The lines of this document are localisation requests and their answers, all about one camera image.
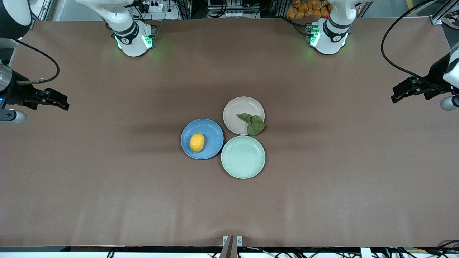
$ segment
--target spinach leaf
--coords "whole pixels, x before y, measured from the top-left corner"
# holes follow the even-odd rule
[[[250,114],[242,113],[242,114],[236,114],[236,116],[244,120],[246,123],[250,124]]]
[[[250,116],[250,114],[243,113],[243,114],[236,114],[237,117],[240,119],[244,120],[246,123],[249,125],[247,126],[247,133],[250,135],[257,135],[261,133],[264,129],[264,123],[263,119],[259,117],[258,115],[255,115],[253,117]]]

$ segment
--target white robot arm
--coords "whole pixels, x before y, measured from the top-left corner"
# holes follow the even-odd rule
[[[34,47],[19,41],[32,24],[32,15],[28,0],[0,0],[0,38],[12,39],[37,51]],[[0,123],[24,123],[27,116],[24,112],[6,108],[6,105],[19,105],[30,109],[37,109],[38,105],[50,105],[69,109],[67,96],[60,92],[46,88],[39,90],[32,84],[46,83],[59,75],[59,66],[56,64],[56,74],[46,80],[30,81],[8,66],[9,61],[0,63]]]
[[[97,12],[104,19],[118,42],[118,47],[128,56],[141,56],[153,48],[155,33],[150,24],[134,21],[125,7],[134,0],[75,0]]]
[[[348,31],[357,17],[355,4],[373,0],[329,0],[333,10],[328,18],[313,22],[318,30],[310,38],[309,44],[322,54],[333,55],[346,43]]]
[[[440,107],[446,111],[459,110],[459,43],[450,53],[434,63],[423,79],[428,84],[413,76],[393,87],[392,102],[397,103],[420,94],[430,100],[437,95],[450,93],[452,96],[444,98]]]

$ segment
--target table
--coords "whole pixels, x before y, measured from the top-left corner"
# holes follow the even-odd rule
[[[456,112],[440,97],[392,104],[408,77],[384,61],[390,18],[357,19],[323,56],[282,20],[164,22],[156,49],[125,56],[102,22],[39,22],[24,41],[54,57],[70,110],[1,125],[0,245],[436,246],[457,239]],[[387,55],[419,74],[449,49],[428,18],[403,19]],[[53,65],[20,47],[13,68]],[[179,139],[225,104],[264,106],[263,171],[238,180]]]

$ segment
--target lemon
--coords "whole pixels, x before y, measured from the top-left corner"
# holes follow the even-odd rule
[[[190,140],[190,148],[194,152],[198,152],[204,147],[204,141],[204,136],[201,133],[194,134]]]

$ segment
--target floor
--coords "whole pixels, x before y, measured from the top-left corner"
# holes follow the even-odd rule
[[[422,0],[375,0],[365,14],[365,18],[399,17],[408,10],[409,4],[416,5]],[[100,21],[94,11],[81,6],[75,0],[54,0],[53,21]],[[440,8],[444,0],[432,4],[421,11],[418,16],[428,16]],[[449,45],[452,47],[459,42],[459,32],[443,26]]]

